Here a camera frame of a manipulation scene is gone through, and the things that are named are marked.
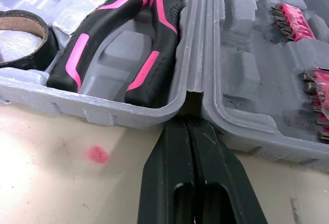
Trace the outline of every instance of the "bit set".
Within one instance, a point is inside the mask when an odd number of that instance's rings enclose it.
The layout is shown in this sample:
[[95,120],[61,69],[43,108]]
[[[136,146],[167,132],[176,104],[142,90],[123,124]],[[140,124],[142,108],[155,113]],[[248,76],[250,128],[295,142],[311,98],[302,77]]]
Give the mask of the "bit set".
[[313,32],[299,8],[288,4],[282,4],[279,7],[272,7],[272,9],[276,24],[289,41],[297,42],[302,38],[315,39]]
[[329,71],[318,69],[313,73],[302,73],[300,77],[305,82],[304,92],[310,94],[313,102],[313,112],[318,113],[315,123],[323,126],[318,138],[329,140]]

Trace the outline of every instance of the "metal bit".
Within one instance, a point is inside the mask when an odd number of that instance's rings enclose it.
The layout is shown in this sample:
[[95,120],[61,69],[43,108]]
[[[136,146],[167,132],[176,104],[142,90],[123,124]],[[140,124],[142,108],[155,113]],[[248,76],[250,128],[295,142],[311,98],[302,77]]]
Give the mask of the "metal bit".
[[288,31],[287,29],[285,29],[285,28],[282,28],[282,29],[280,29],[281,30],[281,32],[284,34],[284,35],[286,35],[286,36],[289,36],[289,35],[291,35],[291,32],[290,31]]
[[295,40],[295,37],[293,36],[293,34],[290,34],[289,36],[287,36],[288,40],[293,41]]
[[280,7],[271,7],[273,10],[277,10],[281,12],[281,8]]
[[309,99],[312,101],[320,101],[320,98],[318,96],[310,96]]
[[277,22],[287,22],[287,18],[283,16],[274,16]]
[[277,10],[277,9],[273,10],[272,14],[274,16],[282,16],[282,17],[284,16],[283,12],[281,12],[280,10]]
[[319,132],[318,138],[323,140],[329,140],[329,133],[326,132]]
[[304,84],[304,88],[303,90],[306,93],[310,93],[310,94],[316,94],[317,93],[317,84],[314,82],[307,82]]
[[302,74],[300,74],[299,77],[300,77],[300,79],[303,80],[303,81],[307,81],[307,82],[309,82],[309,81],[313,81],[313,80],[308,76],[308,74],[306,74],[306,73],[302,73]]
[[286,32],[289,32],[289,34],[291,34],[292,31],[293,31],[293,29],[291,29],[289,26],[287,26],[287,27],[283,27],[283,28],[281,29],[281,31],[286,31]]
[[329,120],[316,119],[315,123],[317,125],[323,125],[325,127],[329,127]]
[[286,22],[277,22],[277,25],[281,28],[284,28],[284,27],[289,27],[289,24],[286,23]]
[[322,108],[314,107],[313,108],[313,112],[315,112],[315,113],[322,113]]

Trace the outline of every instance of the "pink and black pliers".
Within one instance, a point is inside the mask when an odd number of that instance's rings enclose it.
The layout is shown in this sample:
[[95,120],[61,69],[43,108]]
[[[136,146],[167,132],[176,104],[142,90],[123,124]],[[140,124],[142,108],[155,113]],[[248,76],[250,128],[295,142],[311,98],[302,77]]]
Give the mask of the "pink and black pliers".
[[[117,27],[132,19],[148,0],[107,0],[75,31],[47,82],[48,87],[78,92],[102,41]],[[133,82],[126,103],[150,107],[175,65],[180,0],[150,0],[155,40],[152,51]]]

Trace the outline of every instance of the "tool kit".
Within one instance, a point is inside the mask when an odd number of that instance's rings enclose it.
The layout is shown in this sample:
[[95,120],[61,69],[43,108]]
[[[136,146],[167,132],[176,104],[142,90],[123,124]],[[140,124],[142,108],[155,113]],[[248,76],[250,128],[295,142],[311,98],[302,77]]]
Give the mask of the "tool kit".
[[329,171],[329,0],[0,0],[0,100]]

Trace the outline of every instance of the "molded compartment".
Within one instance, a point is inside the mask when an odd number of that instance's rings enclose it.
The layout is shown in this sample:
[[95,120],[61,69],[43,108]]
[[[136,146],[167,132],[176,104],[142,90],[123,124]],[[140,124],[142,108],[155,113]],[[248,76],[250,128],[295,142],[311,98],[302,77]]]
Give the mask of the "molded compartment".
[[[329,0],[208,0],[203,116],[228,146],[270,160],[329,171],[299,74],[329,68]],[[316,40],[288,42],[271,7],[299,7]]]
[[43,18],[54,30],[60,48],[59,54],[46,72],[35,71],[26,75],[25,71],[19,69],[0,69],[0,100],[26,103],[34,109],[53,114],[66,113],[86,117],[88,122],[110,126],[150,129],[161,126],[173,117],[186,96],[186,37],[198,37],[197,34],[194,35],[194,23],[190,22],[190,15],[187,15],[190,7],[188,0],[182,0],[185,8],[180,20],[176,66],[153,108],[132,106],[123,102],[127,86],[147,59],[153,45],[154,31],[149,8],[145,8],[133,20],[117,28],[103,41],[79,93],[46,87],[48,73],[78,25],[105,1],[0,0],[0,10],[28,10]]

